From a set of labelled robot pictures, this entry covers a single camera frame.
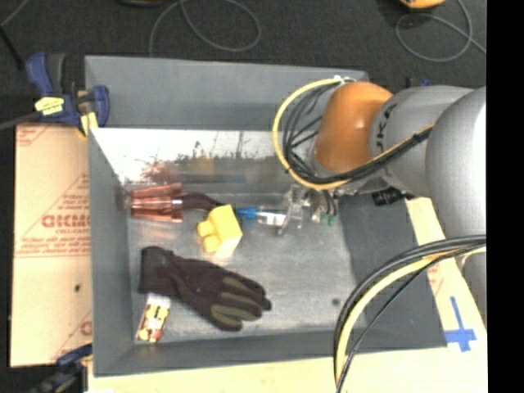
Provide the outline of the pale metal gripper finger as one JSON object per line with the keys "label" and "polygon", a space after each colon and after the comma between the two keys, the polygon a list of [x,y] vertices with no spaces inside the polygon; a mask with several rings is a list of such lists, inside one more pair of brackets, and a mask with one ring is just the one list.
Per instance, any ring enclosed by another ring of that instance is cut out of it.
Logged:
{"label": "pale metal gripper finger", "polygon": [[305,208],[308,188],[301,185],[292,185],[288,195],[288,209],[290,212],[301,212]]}
{"label": "pale metal gripper finger", "polygon": [[295,232],[297,230],[300,230],[302,228],[302,224],[304,221],[304,213],[302,211],[299,212],[287,212],[280,224],[279,227],[279,234],[284,235],[289,232]]}

